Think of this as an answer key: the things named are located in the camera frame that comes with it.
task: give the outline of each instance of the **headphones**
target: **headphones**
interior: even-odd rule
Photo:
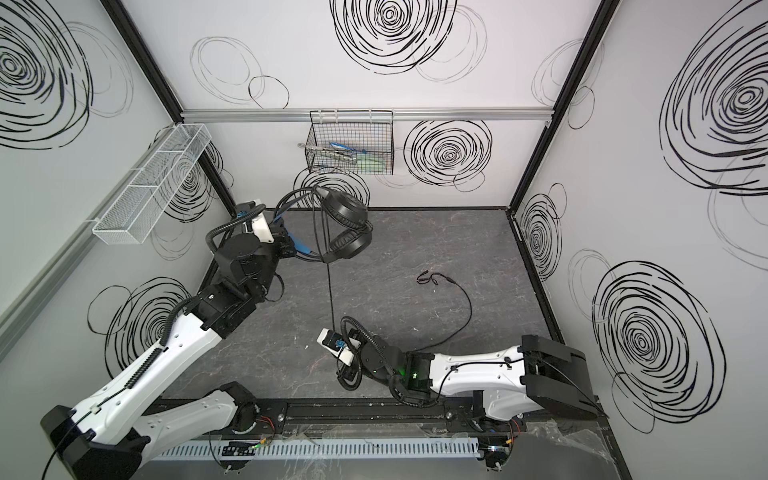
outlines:
[[[362,252],[373,240],[373,225],[368,221],[368,207],[350,194],[332,188],[315,186],[320,207],[339,225],[345,227],[328,245],[321,257],[324,263],[349,259]]]

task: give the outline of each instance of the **black corner post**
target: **black corner post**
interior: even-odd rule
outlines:
[[[527,192],[528,188],[531,186],[536,171],[538,170],[539,165],[541,165],[541,161],[544,160],[549,145],[552,143],[554,134],[558,131],[560,123],[568,112],[568,107],[573,101],[573,97],[579,88],[581,79],[587,72],[592,57],[598,49],[603,34],[605,33],[606,28],[608,28],[608,24],[611,23],[611,19],[613,18],[616,7],[618,7],[620,1],[621,0],[602,0],[602,2],[600,2],[600,6],[598,6],[598,10],[594,14],[592,23],[587,30],[587,35],[584,37],[584,41],[581,43],[581,48],[579,48],[578,54],[576,55],[576,60],[571,66],[571,70],[568,72],[568,76],[565,79],[562,90],[560,90],[560,95],[558,95],[557,101],[554,103],[552,119],[549,125],[544,128],[544,131],[541,132],[541,136],[536,143],[536,148],[533,150],[533,155],[531,155],[531,160],[528,161],[528,166],[525,168],[525,172],[523,172],[518,188],[515,190],[515,195],[512,197],[512,202],[509,204],[509,210],[511,211],[512,216],[515,215],[518,208],[520,208],[520,205],[523,203],[525,192]]]
[[[115,28],[120,32],[120,36],[125,41],[125,44],[131,50],[136,62],[141,67],[141,70],[149,80],[150,85],[160,99],[160,102],[165,107],[165,110],[170,115],[170,119],[174,122],[183,122],[184,119],[181,116],[181,104],[176,99],[173,91],[170,89],[170,85],[165,80],[163,73],[154,61],[152,54],[149,52],[149,48],[141,38],[139,31],[136,29],[136,25],[131,16],[128,14],[123,2],[121,0],[101,0],[101,4],[104,6],[104,10],[112,19]],[[197,161],[200,168],[205,173],[211,186],[216,191],[216,194],[221,199],[221,203],[224,204],[224,208],[231,217],[235,217],[237,212],[235,211],[235,200],[232,198],[232,194],[227,188],[227,185],[221,179],[219,172],[214,167],[213,162],[210,161],[210,157],[206,151],[200,156]]]

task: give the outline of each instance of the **white wire basket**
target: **white wire basket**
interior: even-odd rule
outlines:
[[[203,124],[179,124],[93,227],[107,245],[143,243],[210,143]]]

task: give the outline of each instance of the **black metal frame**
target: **black metal frame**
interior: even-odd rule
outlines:
[[[601,2],[597,13],[592,20],[587,36],[578,52],[576,61],[571,67],[564,87],[554,105],[554,114],[551,123],[544,129],[539,137],[534,153],[531,156],[531,160],[525,168],[521,182],[515,191],[515,195],[512,198],[509,208],[507,209],[507,218],[510,227],[512,228],[515,240],[521,255],[523,256],[525,268],[530,276],[531,284],[534,287],[551,338],[561,343],[563,342],[563,339],[560,329],[545,295],[543,285],[535,271],[531,255],[519,233],[519,228],[517,227],[515,220],[515,212],[520,207],[525,192],[533,181],[536,170],[541,164],[541,161],[552,142],[554,133],[567,112],[568,105],[578,89],[579,81],[586,72],[589,62],[598,47],[602,35],[605,32],[619,1],[620,0],[603,0]],[[181,104],[176,99],[170,85],[167,83],[147,45],[141,38],[136,25],[131,20],[122,1],[101,0],[101,4],[109,14],[115,27],[120,32],[121,37],[131,50],[131,53],[136,58],[137,63],[147,77],[147,80],[157,94],[157,97],[160,99],[160,102],[165,106],[170,118],[173,122],[184,121],[181,116],[181,112],[183,111]],[[236,203],[232,194],[229,192],[229,188],[223,182],[207,153],[204,152],[200,156],[198,164],[209,182],[211,182],[211,185],[217,192],[217,195],[227,209],[227,212],[230,216],[235,217],[237,215],[235,210]],[[502,207],[403,207],[375,208],[372,210],[500,210],[501,208]],[[214,274],[216,273],[216,268],[216,263],[212,262],[206,272],[201,289],[213,279]],[[279,415],[283,415],[283,421],[278,421],[275,425],[278,432],[282,432],[286,426],[290,427],[292,425],[311,424],[314,425],[313,428],[319,430],[319,434],[322,434],[323,425],[337,425],[339,423],[418,423],[420,425],[432,425],[432,433],[471,432],[475,436],[483,436],[483,433],[477,432],[465,421],[467,418],[465,412],[470,412],[472,410],[473,401],[474,399],[472,397],[450,398],[431,409],[414,409],[413,407],[400,405],[393,399],[262,399],[259,401],[259,404],[266,414],[272,415],[275,419],[277,419]],[[189,400],[158,399],[147,412],[159,412],[187,402],[189,402]],[[530,416],[539,419],[542,418],[543,415],[550,416],[546,412],[531,412],[524,415],[524,419],[527,419]],[[604,437],[611,448],[611,454],[616,460],[622,479],[631,480],[627,466],[624,464],[621,450],[619,450],[618,445],[615,442],[615,437],[613,437],[613,433],[611,432],[610,426],[607,424],[607,420],[601,419],[599,422]],[[261,425],[261,427],[263,429],[267,428],[266,425]],[[521,427],[525,430],[525,421],[521,421]]]

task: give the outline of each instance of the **robotic arm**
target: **robotic arm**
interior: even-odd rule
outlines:
[[[326,253],[294,242],[284,227],[282,214],[309,195],[346,228]],[[51,459],[58,453],[74,478],[128,479],[154,456],[189,439],[227,427],[247,433],[256,425],[257,400],[237,382],[162,413],[144,412],[266,300],[281,259],[330,263],[354,257],[372,239],[365,205],[337,190],[290,192],[278,203],[272,223],[264,219],[264,208],[256,202],[240,204],[238,218],[206,235],[222,279],[177,305],[150,349],[74,408],[56,406],[43,417],[41,426],[54,446]],[[217,248],[214,237],[235,229],[242,231]],[[353,327],[349,332],[348,324]],[[506,421],[541,407],[571,418],[596,416],[584,354],[537,336],[523,336],[520,346],[481,355],[404,353],[345,316],[340,334],[324,329],[317,341],[342,363],[342,386],[355,389],[367,376],[387,385],[407,406],[433,406],[443,396],[482,391],[485,415],[492,419]]]

